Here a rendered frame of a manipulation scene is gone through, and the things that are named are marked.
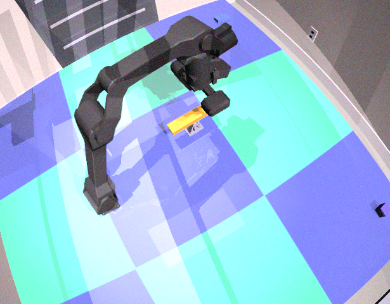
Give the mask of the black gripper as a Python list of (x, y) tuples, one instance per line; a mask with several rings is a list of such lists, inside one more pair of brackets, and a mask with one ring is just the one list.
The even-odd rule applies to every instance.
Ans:
[(211, 73), (214, 71), (211, 65), (206, 72), (200, 74), (188, 72), (185, 66), (178, 60), (172, 62), (170, 68), (175, 77), (189, 91), (203, 91), (207, 95), (201, 102), (201, 107), (209, 117), (214, 117), (219, 112), (230, 107), (229, 97), (222, 90), (215, 91), (209, 85), (212, 83)]

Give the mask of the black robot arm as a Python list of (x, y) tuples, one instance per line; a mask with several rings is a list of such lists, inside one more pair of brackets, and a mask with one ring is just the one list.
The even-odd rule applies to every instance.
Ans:
[[(128, 88), (173, 59), (194, 74), (206, 72), (211, 65), (212, 85), (217, 79), (227, 78), (231, 66), (218, 56), (238, 43), (231, 28), (224, 22), (213, 29), (193, 16), (185, 16), (171, 25), (164, 36), (103, 67), (84, 91), (74, 118), (84, 140), (88, 167), (82, 192), (97, 215), (120, 207), (115, 184), (107, 174), (107, 144), (113, 141)], [(105, 108), (97, 101), (104, 90)]]

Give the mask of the yellow bar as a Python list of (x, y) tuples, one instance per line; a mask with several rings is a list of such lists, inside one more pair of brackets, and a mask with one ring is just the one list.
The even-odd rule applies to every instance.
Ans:
[(167, 124), (168, 129), (171, 131), (173, 135), (182, 131), (183, 129), (189, 127), (194, 124), (201, 118), (206, 117), (208, 114), (202, 109), (201, 105), (179, 117), (175, 121)]

